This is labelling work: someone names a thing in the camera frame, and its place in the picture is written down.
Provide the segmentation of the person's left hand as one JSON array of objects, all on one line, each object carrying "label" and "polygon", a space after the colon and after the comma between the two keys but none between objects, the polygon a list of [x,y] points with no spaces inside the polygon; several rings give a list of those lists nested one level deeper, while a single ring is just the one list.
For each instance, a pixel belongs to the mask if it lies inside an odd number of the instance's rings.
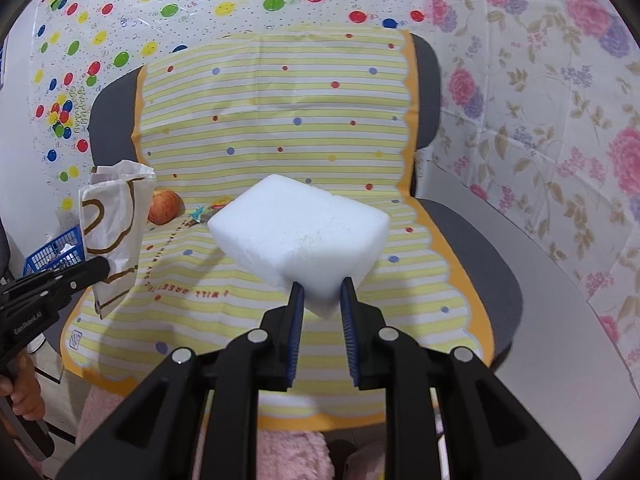
[{"label": "person's left hand", "polygon": [[14,379],[1,377],[1,395],[9,396],[13,403],[13,413],[26,420],[41,420],[46,414],[46,406],[36,377],[35,367],[26,350],[17,358],[17,374]]}]

